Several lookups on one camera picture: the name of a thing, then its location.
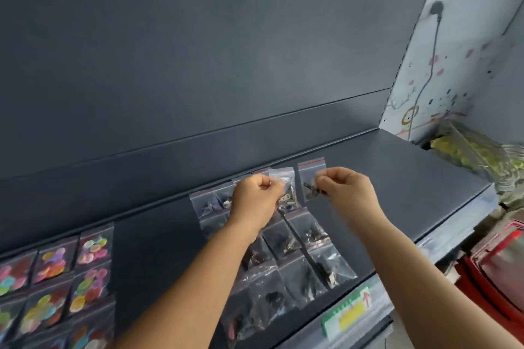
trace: hand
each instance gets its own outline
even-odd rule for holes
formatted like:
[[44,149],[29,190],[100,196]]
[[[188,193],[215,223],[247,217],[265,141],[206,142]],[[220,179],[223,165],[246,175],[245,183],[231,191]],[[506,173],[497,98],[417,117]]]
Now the hand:
[[243,225],[243,232],[255,241],[259,231],[267,225],[284,195],[284,183],[271,183],[266,175],[256,174],[240,181],[233,192],[228,224]]
[[318,188],[324,190],[339,215],[355,233],[360,234],[373,223],[387,222],[375,188],[364,174],[349,168],[333,167],[317,173]]

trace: price tag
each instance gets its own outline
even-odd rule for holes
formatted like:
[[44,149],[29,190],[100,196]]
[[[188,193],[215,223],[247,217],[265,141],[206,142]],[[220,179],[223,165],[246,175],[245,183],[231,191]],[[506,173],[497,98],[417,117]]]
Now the price tag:
[[364,287],[351,295],[339,306],[322,318],[324,334],[330,341],[349,328],[355,321],[371,309],[369,287]]

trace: black cable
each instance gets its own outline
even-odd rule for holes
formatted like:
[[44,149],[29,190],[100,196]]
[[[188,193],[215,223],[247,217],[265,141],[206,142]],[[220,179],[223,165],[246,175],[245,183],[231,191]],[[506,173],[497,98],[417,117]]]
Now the black cable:
[[416,105],[419,102],[419,98],[428,85],[429,81],[433,77],[433,67],[435,66],[435,52],[436,52],[436,39],[439,35],[439,28],[440,28],[440,22],[442,21],[442,12],[444,11],[444,5],[442,2],[438,1],[433,3],[433,6],[431,6],[430,14],[436,14],[436,29],[435,29],[435,39],[433,41],[433,55],[431,57],[431,70],[429,74],[428,81],[424,84],[422,89],[419,92],[419,95],[416,96],[415,105],[413,105],[413,110],[411,111],[411,121],[409,122],[409,131],[408,131],[408,141],[411,139],[411,127],[413,126],[413,119],[415,118],[415,112],[416,112]]

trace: yellow label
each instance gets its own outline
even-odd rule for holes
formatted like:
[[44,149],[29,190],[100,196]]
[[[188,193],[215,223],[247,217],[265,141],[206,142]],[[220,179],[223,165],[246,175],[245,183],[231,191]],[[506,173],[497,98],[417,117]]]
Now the yellow label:
[[340,331],[344,331],[346,328],[351,326],[363,313],[366,311],[362,300],[353,302],[353,306],[346,312],[342,313],[338,320]]

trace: red arrow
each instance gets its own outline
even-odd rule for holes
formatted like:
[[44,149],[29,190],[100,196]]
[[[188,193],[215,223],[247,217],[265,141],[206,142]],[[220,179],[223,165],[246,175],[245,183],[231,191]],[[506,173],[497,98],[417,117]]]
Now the red arrow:
[[364,291],[364,293],[362,294],[363,298],[364,298],[364,302],[366,302],[366,307],[370,307],[370,293],[368,293],[367,291]]

